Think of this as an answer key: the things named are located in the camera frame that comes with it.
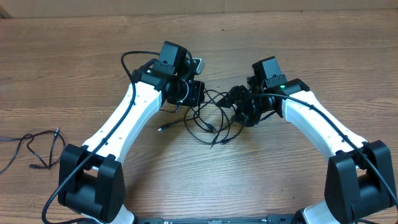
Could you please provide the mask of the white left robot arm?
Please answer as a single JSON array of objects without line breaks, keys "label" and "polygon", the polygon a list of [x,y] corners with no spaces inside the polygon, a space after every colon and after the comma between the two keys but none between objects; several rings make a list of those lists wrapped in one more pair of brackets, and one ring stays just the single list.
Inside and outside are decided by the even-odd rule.
[{"label": "white left robot arm", "polygon": [[188,107],[203,102],[205,84],[194,80],[202,69],[199,58],[181,63],[153,58],[128,73],[131,84],[126,95],[104,125],[81,146],[66,146],[55,198],[82,215],[76,223],[135,222],[124,206],[126,156],[146,122],[165,102]]}]

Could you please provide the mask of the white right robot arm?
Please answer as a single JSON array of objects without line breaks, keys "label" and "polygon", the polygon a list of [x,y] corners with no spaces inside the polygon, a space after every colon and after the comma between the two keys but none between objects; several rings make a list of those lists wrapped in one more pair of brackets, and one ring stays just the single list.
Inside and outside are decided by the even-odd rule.
[{"label": "white right robot arm", "polygon": [[217,106],[235,106],[234,120],[254,126],[262,114],[277,114],[297,127],[327,163],[324,199],[301,208],[279,223],[359,223],[397,206],[390,149],[367,141],[339,122],[317,100],[309,86],[288,80],[275,57],[252,65],[248,87],[234,86]]}]

